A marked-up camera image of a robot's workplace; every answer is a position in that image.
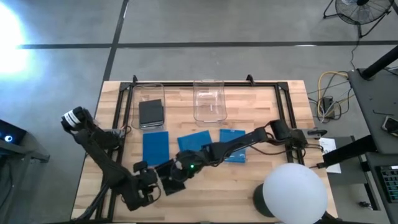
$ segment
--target white globe light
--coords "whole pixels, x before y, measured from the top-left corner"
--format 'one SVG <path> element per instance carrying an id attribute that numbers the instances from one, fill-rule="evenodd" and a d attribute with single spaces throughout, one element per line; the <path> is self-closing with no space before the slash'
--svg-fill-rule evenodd
<path id="1" fill-rule="evenodd" d="M 277 167 L 262 187 L 269 211 L 286 224 L 311 224 L 326 211 L 328 196 L 319 176 L 308 167 L 288 163 Z"/>

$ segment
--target power adapter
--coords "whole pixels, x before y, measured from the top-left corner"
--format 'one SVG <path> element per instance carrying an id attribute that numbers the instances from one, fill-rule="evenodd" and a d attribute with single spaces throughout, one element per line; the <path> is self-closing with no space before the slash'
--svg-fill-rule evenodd
<path id="1" fill-rule="evenodd" d="M 322 98 L 322 107 L 323 107 L 323 110 L 325 111 L 325 113 L 326 113 L 326 111 L 328 110 L 328 108 L 332 104 L 333 104 L 333 97 L 327 97 L 327 98 L 324 97 L 324 98 Z M 328 114 L 329 115 L 326 116 L 325 118 L 328 118 L 328 119 L 335 118 L 335 108 L 334 108 L 334 106 L 332 106 L 332 108 L 330 108 Z"/>

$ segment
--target concrete floor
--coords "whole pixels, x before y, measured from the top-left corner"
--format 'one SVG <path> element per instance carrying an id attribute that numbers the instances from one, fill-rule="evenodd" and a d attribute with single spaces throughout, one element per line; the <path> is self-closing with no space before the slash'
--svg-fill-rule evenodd
<path id="1" fill-rule="evenodd" d="M 29 44 L 111 44 L 122 0 L 0 1 L 0 118 L 28 130 L 51 155 L 29 170 L 12 223 L 51 223 L 70 218 L 84 151 L 59 123 L 76 106 L 95 112 L 109 48 L 25 49 Z M 351 41 L 356 28 L 322 19 L 328 0 L 136 0 L 128 5 L 120 43 L 219 41 Z M 364 40 L 397 40 L 398 15 L 390 13 Z M 361 45 L 354 64 L 367 67 L 393 45 Z M 329 70 L 351 70 L 353 45 L 323 47 L 214 47 L 118 49 L 110 80 L 305 80 L 307 91 Z M 340 77 L 333 83 L 343 82 Z M 349 85 L 336 86 L 340 96 Z M 363 137 L 368 129 L 355 98 L 339 121 L 319 124 L 328 136 Z M 360 185 L 332 188 L 340 218 L 389 223 L 384 211 L 358 208 Z M 356 192 L 352 197 L 347 195 Z"/>

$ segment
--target electric fan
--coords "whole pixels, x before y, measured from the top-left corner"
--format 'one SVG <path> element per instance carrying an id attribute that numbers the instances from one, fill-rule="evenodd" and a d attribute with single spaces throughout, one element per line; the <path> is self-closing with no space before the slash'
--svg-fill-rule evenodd
<path id="1" fill-rule="evenodd" d="M 390 13 L 394 0 L 335 0 L 336 14 L 326 15 L 326 11 L 334 0 L 331 0 L 323 12 L 323 18 L 338 16 L 344 22 L 357 25 L 359 38 L 368 35 L 379 22 Z M 361 25 L 377 22 L 362 35 Z"/>

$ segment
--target blue cloth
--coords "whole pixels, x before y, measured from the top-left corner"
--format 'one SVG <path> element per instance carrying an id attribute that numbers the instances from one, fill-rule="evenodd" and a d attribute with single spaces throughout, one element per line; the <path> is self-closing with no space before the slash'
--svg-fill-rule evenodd
<path id="1" fill-rule="evenodd" d="M 169 160 L 169 132 L 145 133 L 142 136 L 142 160 L 155 166 Z"/>
<path id="2" fill-rule="evenodd" d="M 245 134 L 246 132 L 243 130 L 220 129 L 220 142 L 228 142 Z M 225 161 L 246 162 L 246 148 L 233 152 L 229 158 L 225 159 Z"/>
<path id="3" fill-rule="evenodd" d="M 211 143 L 211 137 L 209 131 L 201 131 L 199 133 L 179 137 L 177 141 L 180 151 L 199 151 L 202 145 Z"/>

